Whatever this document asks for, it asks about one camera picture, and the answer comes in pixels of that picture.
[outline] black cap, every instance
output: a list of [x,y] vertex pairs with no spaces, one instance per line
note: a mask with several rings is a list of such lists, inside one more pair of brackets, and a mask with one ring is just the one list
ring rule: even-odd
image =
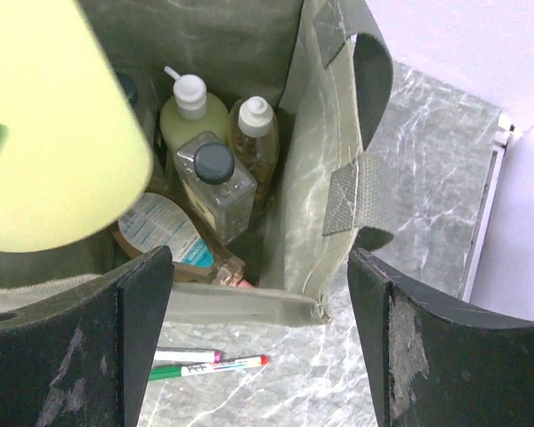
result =
[[136,87],[136,83],[133,78],[128,74],[117,72],[118,82],[121,84],[121,88],[125,93],[126,98],[128,99],[131,107],[136,107],[136,103],[139,100],[139,90]]
[[206,184],[223,184],[230,180],[234,171],[235,157],[220,142],[204,144],[194,154],[194,172]]

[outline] gray fabric bag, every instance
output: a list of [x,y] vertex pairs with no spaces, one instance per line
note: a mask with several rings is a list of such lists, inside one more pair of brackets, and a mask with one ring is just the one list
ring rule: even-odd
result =
[[[166,320],[328,322],[327,285],[354,240],[375,250],[392,239],[387,167],[365,151],[392,63],[363,0],[80,3],[113,67],[147,76],[160,106],[172,92],[169,64],[200,75],[228,108],[252,95],[278,107],[274,197],[264,222],[233,248],[257,288],[174,283]],[[0,254],[0,310],[122,262],[108,230],[51,251]]]

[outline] marble tabletop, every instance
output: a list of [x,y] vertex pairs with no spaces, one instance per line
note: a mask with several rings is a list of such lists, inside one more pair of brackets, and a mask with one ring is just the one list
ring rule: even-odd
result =
[[[402,64],[370,149],[392,166],[397,238],[377,254],[458,295],[500,109]],[[140,426],[376,426],[346,282],[330,285],[330,325],[165,323],[160,345],[268,354],[262,368],[148,384]]]

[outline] white cap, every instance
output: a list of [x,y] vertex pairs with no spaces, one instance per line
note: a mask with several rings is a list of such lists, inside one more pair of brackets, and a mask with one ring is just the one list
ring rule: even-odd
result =
[[180,76],[168,66],[164,68],[164,71],[176,80],[173,91],[180,116],[187,120],[199,120],[205,116],[207,88],[204,80],[193,74]]
[[252,96],[239,109],[239,129],[251,138],[260,138],[269,132],[273,123],[273,109],[261,96]]

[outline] marker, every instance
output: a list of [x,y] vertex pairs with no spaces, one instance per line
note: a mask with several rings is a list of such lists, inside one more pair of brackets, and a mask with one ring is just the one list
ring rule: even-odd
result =
[[246,359],[224,360],[220,363],[201,363],[188,367],[155,367],[150,371],[149,381],[179,378],[181,376],[212,374],[214,372],[233,371],[249,367],[263,367],[268,363],[268,356],[256,356]]
[[171,363],[215,363],[222,360],[222,352],[218,350],[157,347],[154,359],[158,362]]

